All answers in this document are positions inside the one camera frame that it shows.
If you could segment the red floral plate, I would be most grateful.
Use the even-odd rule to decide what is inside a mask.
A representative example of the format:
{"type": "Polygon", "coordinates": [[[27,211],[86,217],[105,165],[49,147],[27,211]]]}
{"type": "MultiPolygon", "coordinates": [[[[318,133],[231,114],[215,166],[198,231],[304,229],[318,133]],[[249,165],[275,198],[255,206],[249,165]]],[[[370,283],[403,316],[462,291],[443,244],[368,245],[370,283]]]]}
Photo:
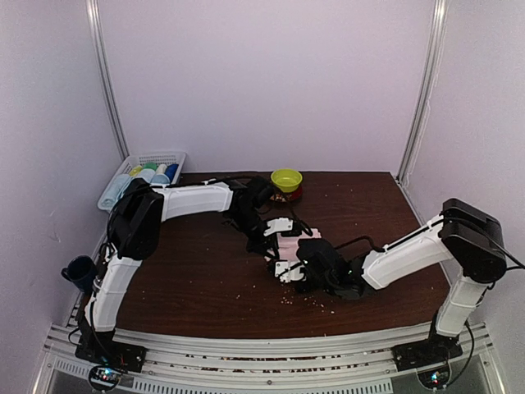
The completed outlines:
{"type": "Polygon", "coordinates": [[[296,200],[299,200],[303,194],[302,186],[299,186],[296,190],[293,190],[290,193],[285,193],[284,191],[279,189],[277,186],[273,186],[273,189],[274,189],[274,194],[271,197],[271,200],[278,202],[278,203],[294,202],[296,200]]]}

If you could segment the green plastic bowl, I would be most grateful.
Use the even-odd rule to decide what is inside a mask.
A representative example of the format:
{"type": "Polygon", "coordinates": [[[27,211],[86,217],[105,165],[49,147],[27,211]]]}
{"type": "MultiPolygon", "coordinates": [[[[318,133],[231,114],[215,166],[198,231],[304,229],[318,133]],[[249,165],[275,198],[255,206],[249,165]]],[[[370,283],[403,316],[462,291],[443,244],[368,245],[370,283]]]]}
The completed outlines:
{"type": "Polygon", "coordinates": [[[272,172],[271,181],[283,193],[289,194],[299,188],[303,175],[294,169],[282,168],[272,172]]]}

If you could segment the pink towel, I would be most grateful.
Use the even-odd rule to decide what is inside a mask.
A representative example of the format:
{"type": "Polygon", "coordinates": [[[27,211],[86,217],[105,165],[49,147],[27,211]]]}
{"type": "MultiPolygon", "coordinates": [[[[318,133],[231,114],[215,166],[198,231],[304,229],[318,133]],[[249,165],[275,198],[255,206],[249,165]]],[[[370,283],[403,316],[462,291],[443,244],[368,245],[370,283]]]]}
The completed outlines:
{"type": "Polygon", "coordinates": [[[306,235],[304,232],[300,236],[283,236],[281,233],[277,233],[277,246],[278,246],[278,258],[265,257],[267,262],[271,261],[288,261],[298,262],[296,253],[299,249],[299,241],[302,239],[315,239],[321,238],[322,234],[317,228],[313,228],[313,234],[311,236],[306,235]]]}

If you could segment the blue polka dot towel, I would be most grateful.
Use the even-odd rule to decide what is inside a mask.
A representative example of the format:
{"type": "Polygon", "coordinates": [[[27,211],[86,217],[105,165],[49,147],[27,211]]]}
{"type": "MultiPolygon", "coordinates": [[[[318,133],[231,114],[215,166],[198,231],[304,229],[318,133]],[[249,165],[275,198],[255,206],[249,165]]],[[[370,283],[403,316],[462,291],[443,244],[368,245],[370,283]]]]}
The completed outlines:
{"type": "Polygon", "coordinates": [[[152,185],[170,185],[170,177],[165,173],[155,174],[151,180],[152,185]]]}

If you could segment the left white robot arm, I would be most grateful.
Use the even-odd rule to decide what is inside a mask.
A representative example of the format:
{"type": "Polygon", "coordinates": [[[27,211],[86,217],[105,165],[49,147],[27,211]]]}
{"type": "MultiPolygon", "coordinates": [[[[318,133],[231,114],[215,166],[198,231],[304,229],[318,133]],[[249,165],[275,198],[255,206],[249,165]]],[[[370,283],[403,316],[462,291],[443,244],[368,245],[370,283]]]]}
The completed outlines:
{"type": "Polygon", "coordinates": [[[271,182],[261,176],[227,176],[187,186],[151,186],[142,179],[133,180],[107,221],[90,298],[77,316],[80,339],[75,356],[140,371],[145,349],[113,337],[127,288],[141,263],[157,249],[162,223],[197,213],[223,213],[246,236],[249,252],[275,258],[279,254],[278,230],[274,222],[259,214],[273,193],[271,182]]]}

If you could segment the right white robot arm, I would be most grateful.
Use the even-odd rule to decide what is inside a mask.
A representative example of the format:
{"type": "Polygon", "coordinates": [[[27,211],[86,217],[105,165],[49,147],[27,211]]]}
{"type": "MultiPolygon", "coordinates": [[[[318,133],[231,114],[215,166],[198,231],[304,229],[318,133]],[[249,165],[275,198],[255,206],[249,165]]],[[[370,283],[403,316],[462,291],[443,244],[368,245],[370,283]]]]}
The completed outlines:
{"type": "Polygon", "coordinates": [[[487,290],[510,269],[524,265],[504,247],[500,222],[459,199],[391,245],[346,260],[322,238],[302,239],[296,253],[307,283],[344,300],[359,300],[435,263],[455,261],[458,279],[436,311],[427,339],[394,346],[398,370],[444,363],[463,351],[459,334],[487,290]]]}

